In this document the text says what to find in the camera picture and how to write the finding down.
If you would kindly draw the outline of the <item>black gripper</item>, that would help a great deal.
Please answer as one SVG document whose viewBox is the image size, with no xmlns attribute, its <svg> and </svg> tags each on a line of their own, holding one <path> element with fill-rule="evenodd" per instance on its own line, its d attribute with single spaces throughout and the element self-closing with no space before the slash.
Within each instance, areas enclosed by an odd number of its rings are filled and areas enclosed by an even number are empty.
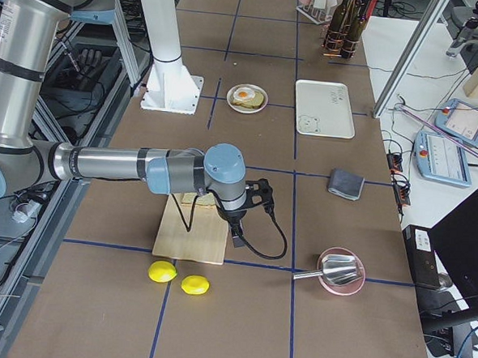
<svg viewBox="0 0 478 358">
<path fill-rule="evenodd" d="M 235 248 L 240 248 L 244 246 L 243 239 L 243 225 L 241 220 L 244 218 L 247 211 L 245 210 L 226 210 L 224 208 L 220 208 L 219 215 L 220 217 L 228 222 L 228 226 L 230 227 L 231 236 L 233 246 Z"/>
</svg>

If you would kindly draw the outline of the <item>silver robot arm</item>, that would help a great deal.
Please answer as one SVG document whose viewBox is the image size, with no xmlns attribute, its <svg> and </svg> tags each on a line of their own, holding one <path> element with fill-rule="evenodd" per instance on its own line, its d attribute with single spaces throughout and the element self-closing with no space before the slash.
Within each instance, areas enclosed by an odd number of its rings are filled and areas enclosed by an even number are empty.
<svg viewBox="0 0 478 358">
<path fill-rule="evenodd" d="M 214 194 L 234 240 L 252 190 L 241 152 L 223 143 L 199 151 L 75 147 L 31 140 L 36 101 L 58 24 L 64 19 L 110 24 L 116 0 L 4 0 L 0 15 L 0 198 L 71 178 L 139 179 L 154 194 Z"/>
</svg>

